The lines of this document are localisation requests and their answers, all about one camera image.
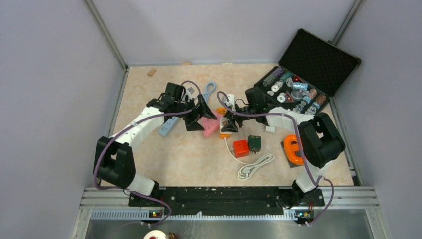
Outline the pink triangular power strip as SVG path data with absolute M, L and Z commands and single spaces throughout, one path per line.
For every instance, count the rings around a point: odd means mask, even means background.
M 213 111 L 213 113 L 217 116 L 217 119 L 208 119 L 208 118 L 201 118 L 201 125 L 204 128 L 203 136 L 205 138 L 209 138 L 213 135 L 217 130 L 219 130 L 220 120 L 223 117 L 222 114 Z

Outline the orange power strip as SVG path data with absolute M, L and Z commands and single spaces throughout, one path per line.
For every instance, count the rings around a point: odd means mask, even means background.
M 223 132 L 222 129 L 227 123 L 227 119 L 225 117 L 225 114 L 227 113 L 227 109 L 224 107 L 219 107 L 216 109 L 216 112 L 220 114 L 220 122 L 219 122 L 219 137 L 220 139 L 226 139 L 230 138 L 232 135 L 232 132 Z

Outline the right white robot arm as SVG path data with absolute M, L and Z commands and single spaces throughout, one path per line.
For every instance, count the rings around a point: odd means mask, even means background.
M 292 199 L 298 205 L 305 205 L 312 199 L 315 189 L 332 161 L 336 160 L 346 145 L 331 117 L 326 113 L 305 115 L 269 103 L 261 91 L 258 99 L 249 100 L 244 109 L 232 109 L 228 104 L 228 95 L 217 93 L 219 102 L 234 116 L 235 125 L 250 119 L 265 119 L 268 126 L 278 127 L 293 132 L 297 139 L 304 170 L 294 180 Z

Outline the white cube socket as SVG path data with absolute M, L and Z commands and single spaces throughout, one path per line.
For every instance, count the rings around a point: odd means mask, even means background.
M 220 119 L 219 130 L 221 134 L 232 134 L 236 132 L 235 125 L 233 124 L 233 120 L 227 117 L 222 117 Z

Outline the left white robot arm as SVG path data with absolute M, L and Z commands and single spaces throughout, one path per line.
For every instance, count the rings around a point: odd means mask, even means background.
M 97 141 L 93 167 L 95 187 L 101 188 L 98 180 L 106 181 L 110 183 L 110 189 L 137 192 L 146 205 L 157 204 L 160 193 L 155 188 L 158 183 L 136 172 L 133 151 L 172 117 L 182 118 L 187 131 L 203 131 L 198 123 L 201 118 L 217 119 L 201 93 L 193 97 L 183 85 L 168 83 L 165 91 L 150 100 L 124 129 Z

